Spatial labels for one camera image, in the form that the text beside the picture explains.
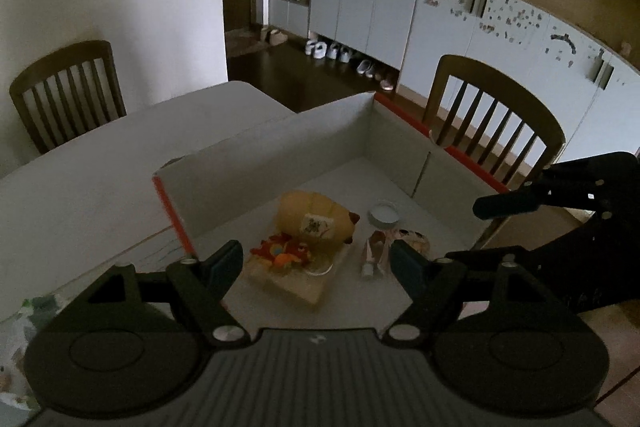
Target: screw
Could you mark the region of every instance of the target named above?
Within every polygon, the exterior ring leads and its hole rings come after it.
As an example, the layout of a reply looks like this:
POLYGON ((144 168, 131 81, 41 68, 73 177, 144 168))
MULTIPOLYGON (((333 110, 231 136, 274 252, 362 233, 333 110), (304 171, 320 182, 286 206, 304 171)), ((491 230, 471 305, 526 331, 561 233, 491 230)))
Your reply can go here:
POLYGON ((389 336, 396 341, 414 341, 420 336, 420 330, 411 324, 396 324, 389 328, 389 336))
POLYGON ((220 342, 235 342, 244 337, 244 330, 238 326, 218 326, 213 330, 213 338, 220 342))

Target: plastic bag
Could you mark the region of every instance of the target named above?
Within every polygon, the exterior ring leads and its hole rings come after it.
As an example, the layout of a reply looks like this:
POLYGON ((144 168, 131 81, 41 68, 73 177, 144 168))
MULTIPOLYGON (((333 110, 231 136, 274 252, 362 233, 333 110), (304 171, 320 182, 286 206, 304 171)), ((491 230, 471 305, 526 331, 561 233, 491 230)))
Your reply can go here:
POLYGON ((0 351, 0 401, 16 409, 37 411, 40 407, 24 376, 24 354, 29 342, 66 305, 60 296, 27 299, 11 323, 6 344, 0 351))

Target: white shoe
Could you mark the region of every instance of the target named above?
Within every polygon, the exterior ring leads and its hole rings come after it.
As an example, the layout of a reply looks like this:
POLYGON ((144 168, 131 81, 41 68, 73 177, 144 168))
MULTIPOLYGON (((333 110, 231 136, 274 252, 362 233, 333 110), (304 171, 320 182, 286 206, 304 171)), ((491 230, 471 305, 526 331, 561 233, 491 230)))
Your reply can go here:
POLYGON ((316 39, 309 39, 305 45, 305 55, 311 56, 311 54, 314 52, 316 44, 318 44, 318 41, 316 39))
POLYGON ((314 46, 314 58, 324 58, 326 56, 326 42, 316 42, 314 46))
POLYGON ((391 75, 388 75, 384 80, 380 82, 380 87, 383 91, 393 91, 394 90, 394 82, 391 79, 391 75))
POLYGON ((365 58, 360 65, 356 68, 356 73, 365 74, 373 67, 373 64, 368 58, 365 58))
POLYGON ((334 42, 329 46, 329 50, 326 52, 327 58, 335 60, 338 58, 338 52, 340 51, 340 42, 334 42))
POLYGON ((353 55, 353 52, 348 49, 347 46, 343 46, 340 48, 340 61, 345 63, 345 64, 349 64, 349 61, 351 60, 351 55, 353 55))
POLYGON ((364 76, 366 76, 367 78, 373 78, 373 76, 376 74, 376 65, 372 64, 371 67, 364 72, 364 76))

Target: white cardboard box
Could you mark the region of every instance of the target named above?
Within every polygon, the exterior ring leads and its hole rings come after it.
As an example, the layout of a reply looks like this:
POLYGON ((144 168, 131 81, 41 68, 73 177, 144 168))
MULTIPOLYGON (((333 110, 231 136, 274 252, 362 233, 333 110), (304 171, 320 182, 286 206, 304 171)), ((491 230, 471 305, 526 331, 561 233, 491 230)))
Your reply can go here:
POLYGON ((388 99, 363 93, 180 158, 154 183, 184 249, 201 259, 229 239, 249 256, 274 231, 279 195, 294 188, 321 192, 362 216, 353 249, 317 309, 238 279, 225 303, 254 335, 261 327, 385 328, 410 300, 392 275, 359 276, 360 252, 374 231, 367 210, 376 200, 393 201, 399 227, 424 233, 432 259, 466 250, 487 226, 473 215, 474 201, 496 192, 478 172, 437 147, 388 99))

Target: plush toy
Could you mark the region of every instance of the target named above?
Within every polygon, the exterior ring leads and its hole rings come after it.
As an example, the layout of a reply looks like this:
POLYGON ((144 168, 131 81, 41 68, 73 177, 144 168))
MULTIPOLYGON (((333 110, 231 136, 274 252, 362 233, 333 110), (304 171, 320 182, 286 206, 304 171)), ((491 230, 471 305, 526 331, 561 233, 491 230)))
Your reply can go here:
POLYGON ((280 198, 276 226, 313 250, 318 243, 351 244, 359 219, 322 194, 292 190, 280 198))

